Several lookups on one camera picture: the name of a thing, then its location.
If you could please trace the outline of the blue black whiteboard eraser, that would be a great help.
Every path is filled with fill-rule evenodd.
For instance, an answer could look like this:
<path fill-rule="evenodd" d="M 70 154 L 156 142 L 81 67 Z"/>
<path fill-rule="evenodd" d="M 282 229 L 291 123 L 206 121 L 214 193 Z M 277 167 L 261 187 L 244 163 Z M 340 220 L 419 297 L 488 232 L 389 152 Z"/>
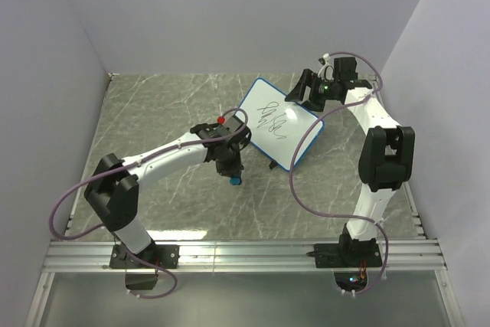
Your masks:
<path fill-rule="evenodd" d="M 230 184 L 231 185 L 240 185 L 241 182 L 242 182 L 242 180 L 239 177 L 230 178 Z"/>

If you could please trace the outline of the blue framed whiteboard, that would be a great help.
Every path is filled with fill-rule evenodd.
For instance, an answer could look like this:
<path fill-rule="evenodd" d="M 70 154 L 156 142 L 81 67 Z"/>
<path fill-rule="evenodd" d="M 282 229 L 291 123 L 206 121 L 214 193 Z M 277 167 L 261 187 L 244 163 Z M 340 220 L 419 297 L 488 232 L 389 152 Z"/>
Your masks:
<path fill-rule="evenodd" d="M 290 170 L 292 157 L 298 163 L 325 127 L 313 123 L 318 117 L 297 103 L 286 102 L 286 95 L 267 80 L 258 77 L 245 94 L 236 116 L 248 117 L 250 142 L 284 170 Z"/>

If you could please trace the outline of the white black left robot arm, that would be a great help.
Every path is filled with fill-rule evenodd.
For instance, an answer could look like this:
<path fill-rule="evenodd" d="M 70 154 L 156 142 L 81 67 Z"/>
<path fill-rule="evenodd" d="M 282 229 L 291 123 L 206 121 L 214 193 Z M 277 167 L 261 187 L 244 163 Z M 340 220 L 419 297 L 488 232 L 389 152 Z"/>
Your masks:
<path fill-rule="evenodd" d="M 243 165 L 240 152 L 252 132 L 236 116 L 222 123 L 198 124 L 174 141 L 123 159 L 109 154 L 100 159 L 94 180 L 87 184 L 85 200 L 128 250 L 137 267 L 160 261 L 158 248 L 139 220 L 139 196 L 158 181 L 184 168 L 213 162 L 217 174 L 240 185 Z"/>

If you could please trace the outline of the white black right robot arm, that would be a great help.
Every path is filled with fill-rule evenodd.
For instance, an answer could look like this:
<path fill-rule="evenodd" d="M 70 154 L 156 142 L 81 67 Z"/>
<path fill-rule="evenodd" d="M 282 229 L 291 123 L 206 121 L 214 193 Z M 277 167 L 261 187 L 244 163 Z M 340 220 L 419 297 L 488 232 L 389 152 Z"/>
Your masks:
<path fill-rule="evenodd" d="M 402 126 L 377 98 L 383 83 L 372 85 L 358 76 L 361 56 L 350 52 L 325 54 L 319 72 L 305 69 L 286 95 L 310 112 L 322 112 L 328 100 L 338 101 L 358 121 L 365 134 L 358 161 L 361 192 L 354 213 L 336 244 L 316 244 L 310 256 L 318 268 L 381 267 L 384 255 L 377 244 L 381 219 L 390 199 L 413 170 L 415 132 Z"/>

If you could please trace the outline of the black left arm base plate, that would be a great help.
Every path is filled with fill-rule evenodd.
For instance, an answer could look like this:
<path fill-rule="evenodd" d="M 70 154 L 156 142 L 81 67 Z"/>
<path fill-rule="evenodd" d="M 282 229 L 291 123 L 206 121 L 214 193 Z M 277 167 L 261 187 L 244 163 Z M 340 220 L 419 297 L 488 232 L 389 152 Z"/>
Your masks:
<path fill-rule="evenodd" d="M 176 244 L 151 245 L 148 249 L 136 254 L 136 257 L 165 269 L 176 269 L 178 266 L 180 247 Z M 134 260 L 122 244 L 113 246 L 109 268 L 115 270 L 137 269 L 147 267 Z"/>

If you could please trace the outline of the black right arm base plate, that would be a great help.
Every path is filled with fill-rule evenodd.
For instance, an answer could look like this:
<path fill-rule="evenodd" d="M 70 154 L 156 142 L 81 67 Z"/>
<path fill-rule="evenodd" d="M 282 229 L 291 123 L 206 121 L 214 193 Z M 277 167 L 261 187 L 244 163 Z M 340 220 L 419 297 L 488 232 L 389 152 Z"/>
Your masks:
<path fill-rule="evenodd" d="M 313 251 L 306 255 L 315 259 L 315 266 L 319 269 L 345 269 L 361 265 L 381 267 L 383 265 L 381 252 L 376 242 L 360 242 L 351 245 L 314 244 Z"/>

